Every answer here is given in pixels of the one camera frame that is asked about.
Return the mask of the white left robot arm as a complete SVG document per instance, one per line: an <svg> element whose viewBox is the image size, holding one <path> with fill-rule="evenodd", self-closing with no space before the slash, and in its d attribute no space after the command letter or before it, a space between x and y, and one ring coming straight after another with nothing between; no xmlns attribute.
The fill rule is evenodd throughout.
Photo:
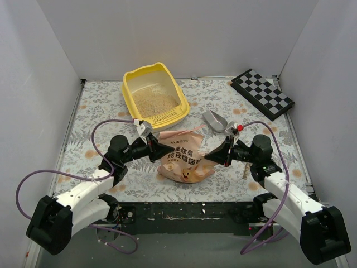
<svg viewBox="0 0 357 268"><path fill-rule="evenodd" d="M113 223L119 216L119 203L106 191L126 175L126 163L142 157L154 162L174 151L159 143L154 135L129 143L123 135L114 136L102 163L89 180L56 197L40 199L26 235L52 255L60 253L72 236L94 222Z"/></svg>

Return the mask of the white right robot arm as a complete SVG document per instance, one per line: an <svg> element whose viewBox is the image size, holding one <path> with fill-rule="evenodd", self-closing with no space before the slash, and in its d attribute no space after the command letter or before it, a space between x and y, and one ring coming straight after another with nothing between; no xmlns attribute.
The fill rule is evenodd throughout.
<svg viewBox="0 0 357 268"><path fill-rule="evenodd" d="M300 244L307 259L314 265L332 260L351 251L342 213L334 206L326 207L290 183L287 174L272 159L271 140L256 135L250 146L232 136L205 159L226 167L232 161L251 164L250 173L267 194L254 198L253 217L278 223Z"/></svg>

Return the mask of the silver metal scoop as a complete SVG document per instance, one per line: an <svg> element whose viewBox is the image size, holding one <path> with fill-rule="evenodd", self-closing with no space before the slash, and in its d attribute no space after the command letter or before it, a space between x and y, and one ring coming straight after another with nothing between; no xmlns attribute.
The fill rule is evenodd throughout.
<svg viewBox="0 0 357 268"><path fill-rule="evenodd" d="M225 118L211 110L204 112L203 118L212 130L218 133L225 133L225 128L228 124Z"/></svg>

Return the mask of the pink cat litter bag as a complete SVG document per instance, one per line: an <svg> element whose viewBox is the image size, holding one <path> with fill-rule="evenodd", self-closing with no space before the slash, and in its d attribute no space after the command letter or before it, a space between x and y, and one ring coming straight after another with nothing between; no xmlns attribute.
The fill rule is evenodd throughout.
<svg viewBox="0 0 357 268"><path fill-rule="evenodd" d="M160 175L185 184L199 183L215 173L216 163L204 158L200 151L203 135L191 130L161 131L159 143L174 148L160 159L157 171Z"/></svg>

